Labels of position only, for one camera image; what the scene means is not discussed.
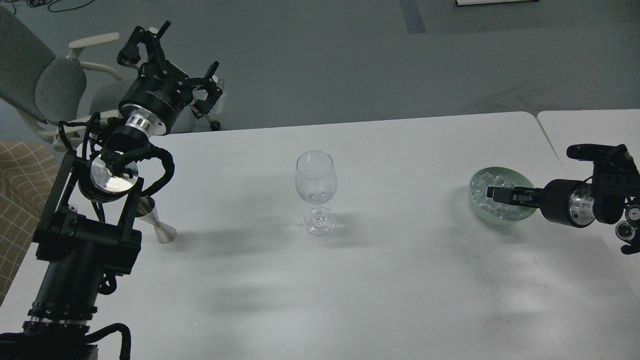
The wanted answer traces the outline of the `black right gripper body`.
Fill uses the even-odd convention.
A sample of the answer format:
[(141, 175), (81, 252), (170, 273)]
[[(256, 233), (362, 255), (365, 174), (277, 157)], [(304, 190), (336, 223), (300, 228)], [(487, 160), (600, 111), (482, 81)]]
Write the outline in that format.
[(558, 178), (549, 182), (535, 199), (542, 216), (551, 223), (585, 228), (595, 221), (592, 185)]

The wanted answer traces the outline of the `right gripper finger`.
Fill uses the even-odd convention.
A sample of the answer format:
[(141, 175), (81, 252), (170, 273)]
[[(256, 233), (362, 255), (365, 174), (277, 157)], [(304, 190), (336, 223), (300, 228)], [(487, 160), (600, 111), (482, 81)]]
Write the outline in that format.
[(494, 202), (512, 207), (539, 208), (540, 187), (487, 187), (486, 196)]

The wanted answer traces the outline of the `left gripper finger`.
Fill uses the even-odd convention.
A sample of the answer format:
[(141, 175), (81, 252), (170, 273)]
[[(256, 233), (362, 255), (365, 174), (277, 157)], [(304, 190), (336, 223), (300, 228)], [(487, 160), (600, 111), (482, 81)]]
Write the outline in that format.
[(147, 53), (147, 61), (154, 63), (160, 73), (160, 77), (164, 78), (169, 75), (169, 62), (166, 60), (165, 53), (160, 44), (160, 39), (169, 29), (171, 22), (166, 20), (162, 27), (157, 30), (145, 29), (137, 25), (131, 32), (131, 35), (125, 45), (119, 51), (116, 62), (126, 68), (138, 68), (141, 61), (139, 45), (144, 45)]
[(182, 87), (190, 89), (194, 94), (194, 100), (189, 106), (197, 119), (208, 116), (223, 94), (216, 75), (219, 66), (220, 62), (214, 61), (203, 77), (185, 78), (182, 81)]

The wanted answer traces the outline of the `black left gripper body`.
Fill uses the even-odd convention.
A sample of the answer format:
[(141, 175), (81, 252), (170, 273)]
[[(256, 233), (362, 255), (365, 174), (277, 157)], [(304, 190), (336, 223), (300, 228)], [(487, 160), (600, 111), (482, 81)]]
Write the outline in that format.
[(187, 73), (178, 67), (142, 67), (118, 104), (126, 125), (146, 136), (171, 132), (179, 114), (194, 100)]

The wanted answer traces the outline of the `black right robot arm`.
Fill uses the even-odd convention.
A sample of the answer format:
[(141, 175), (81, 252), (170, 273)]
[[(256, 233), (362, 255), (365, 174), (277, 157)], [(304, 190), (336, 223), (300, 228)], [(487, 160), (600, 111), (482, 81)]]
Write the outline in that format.
[(509, 206), (533, 208), (551, 223), (585, 228), (596, 222), (612, 224), (624, 242), (621, 253), (635, 255), (640, 250), (640, 176), (633, 157), (624, 144), (570, 145), (567, 157), (592, 162), (586, 180), (557, 178), (545, 187), (490, 186), (490, 199)]

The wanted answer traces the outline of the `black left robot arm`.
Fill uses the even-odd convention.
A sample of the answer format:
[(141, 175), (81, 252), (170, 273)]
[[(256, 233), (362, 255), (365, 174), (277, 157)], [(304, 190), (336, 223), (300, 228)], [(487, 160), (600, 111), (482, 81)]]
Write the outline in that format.
[(150, 220), (153, 195), (174, 176), (172, 155), (151, 137), (169, 134), (185, 108), (208, 116), (223, 94), (217, 61), (190, 77), (167, 60), (160, 41), (169, 27), (137, 26), (119, 51), (137, 77), (117, 109), (57, 122), (65, 156), (33, 235), (48, 267), (22, 332), (1, 335), (3, 360), (96, 360), (98, 341), (114, 333), (118, 357), (131, 357), (128, 326), (90, 332), (89, 321), (98, 295), (131, 273), (142, 246), (135, 220)]

